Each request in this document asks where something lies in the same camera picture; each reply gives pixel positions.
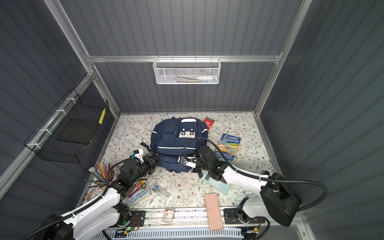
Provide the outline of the purple 143-storey treehouse book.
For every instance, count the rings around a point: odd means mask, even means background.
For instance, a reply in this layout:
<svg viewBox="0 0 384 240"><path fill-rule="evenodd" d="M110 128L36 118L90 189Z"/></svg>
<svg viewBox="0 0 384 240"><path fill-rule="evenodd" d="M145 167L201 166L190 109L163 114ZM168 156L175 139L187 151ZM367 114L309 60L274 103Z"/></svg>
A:
<svg viewBox="0 0 384 240"><path fill-rule="evenodd" d="M134 207L139 202L148 198L151 195L150 188L148 187L147 181L143 180L136 184L133 192L128 195L125 199L125 204L129 208Z"/></svg>

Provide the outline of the navy blue student backpack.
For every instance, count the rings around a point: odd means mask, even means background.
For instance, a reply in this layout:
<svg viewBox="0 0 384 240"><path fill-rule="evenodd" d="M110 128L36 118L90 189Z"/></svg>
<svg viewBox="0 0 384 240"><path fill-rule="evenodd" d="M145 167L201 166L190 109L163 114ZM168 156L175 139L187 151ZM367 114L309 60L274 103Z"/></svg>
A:
<svg viewBox="0 0 384 240"><path fill-rule="evenodd" d="M149 152L161 155L158 166L169 172L188 173L192 168L179 163L179 157L192 157L207 144L209 130L196 118L171 118L161 121L151 133L150 144L140 143Z"/></svg>

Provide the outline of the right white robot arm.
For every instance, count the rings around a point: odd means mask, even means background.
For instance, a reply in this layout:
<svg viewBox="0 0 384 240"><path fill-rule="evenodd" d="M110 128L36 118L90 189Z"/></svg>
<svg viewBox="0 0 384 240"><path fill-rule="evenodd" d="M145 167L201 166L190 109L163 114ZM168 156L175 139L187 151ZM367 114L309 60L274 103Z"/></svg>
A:
<svg viewBox="0 0 384 240"><path fill-rule="evenodd" d="M282 175L252 175L241 172L226 161L219 160L209 147L202 147L194 157L182 162L198 171L207 171L216 181L238 185L257 194L263 202L259 204L253 197L246 197L240 203L240 219L269 216L278 224L289 227L302 203L301 197L289 183L276 182L284 179Z"/></svg>

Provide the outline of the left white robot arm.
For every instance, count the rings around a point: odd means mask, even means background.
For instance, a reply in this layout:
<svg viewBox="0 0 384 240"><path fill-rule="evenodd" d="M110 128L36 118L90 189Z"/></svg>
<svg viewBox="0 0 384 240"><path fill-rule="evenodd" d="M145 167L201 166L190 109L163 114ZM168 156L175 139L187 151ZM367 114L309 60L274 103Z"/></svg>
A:
<svg viewBox="0 0 384 240"><path fill-rule="evenodd" d="M139 180L154 172L161 157L146 155L142 163L134 157L119 162L119 175L106 184L100 195L61 216L49 216L32 239L89 240L114 225L121 228L138 227L138 220L132 217L123 199L134 191Z"/></svg>

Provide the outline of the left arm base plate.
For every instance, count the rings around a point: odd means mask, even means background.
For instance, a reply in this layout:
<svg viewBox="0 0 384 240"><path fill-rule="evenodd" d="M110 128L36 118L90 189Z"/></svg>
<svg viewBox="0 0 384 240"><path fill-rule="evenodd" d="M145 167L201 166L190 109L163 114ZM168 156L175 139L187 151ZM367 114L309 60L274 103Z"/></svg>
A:
<svg viewBox="0 0 384 240"><path fill-rule="evenodd" d="M118 222L113 227L139 228L144 226L146 211L125 211L120 213Z"/></svg>

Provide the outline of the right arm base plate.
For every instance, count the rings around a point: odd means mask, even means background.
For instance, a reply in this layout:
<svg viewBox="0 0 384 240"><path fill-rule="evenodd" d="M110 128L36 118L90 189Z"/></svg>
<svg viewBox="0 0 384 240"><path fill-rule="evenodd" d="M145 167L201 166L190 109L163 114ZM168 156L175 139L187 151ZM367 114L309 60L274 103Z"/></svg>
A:
<svg viewBox="0 0 384 240"><path fill-rule="evenodd" d="M260 225L264 224L265 220L262 217L250 218L248 217L243 210L235 208L226 208L223 209L224 220L227 225L235 224L254 224Z"/></svg>

